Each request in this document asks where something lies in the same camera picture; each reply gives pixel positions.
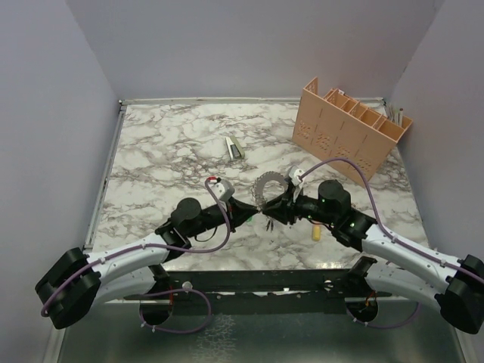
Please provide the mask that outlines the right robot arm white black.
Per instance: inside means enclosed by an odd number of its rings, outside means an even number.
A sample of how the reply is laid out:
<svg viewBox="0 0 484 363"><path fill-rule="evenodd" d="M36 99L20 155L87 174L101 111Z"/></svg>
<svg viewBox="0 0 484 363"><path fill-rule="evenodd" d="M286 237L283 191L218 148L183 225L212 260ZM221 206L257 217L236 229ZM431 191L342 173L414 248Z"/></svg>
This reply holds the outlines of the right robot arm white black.
<svg viewBox="0 0 484 363"><path fill-rule="evenodd" d="M347 278L349 290L364 296L386 292L436 309L453 327L477 334L483 325L483 262L438 253L386 229L376 217L352 207L351 196L336 180L323 181L316 198L295 195L295 187L267 202L263 213L285 225L308 219L328 225L343 246L391 262L371 263Z"/></svg>

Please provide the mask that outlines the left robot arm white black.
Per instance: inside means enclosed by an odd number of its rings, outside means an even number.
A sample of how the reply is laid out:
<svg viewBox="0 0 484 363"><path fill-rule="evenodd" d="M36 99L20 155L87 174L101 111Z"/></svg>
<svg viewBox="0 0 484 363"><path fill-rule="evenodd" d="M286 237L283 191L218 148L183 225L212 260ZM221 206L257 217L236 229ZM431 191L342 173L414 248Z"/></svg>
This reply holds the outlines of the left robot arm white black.
<svg viewBox="0 0 484 363"><path fill-rule="evenodd" d="M62 329L83 318L95 303L146 293L161 297L167 280L154 266L192 253L190 239L225 225L228 233L258 213L255 206L233 197L202 208L189 197L181 200L155 232L142 239L100 253L78 247L66 251L35 286L42 302L41 315Z"/></svg>

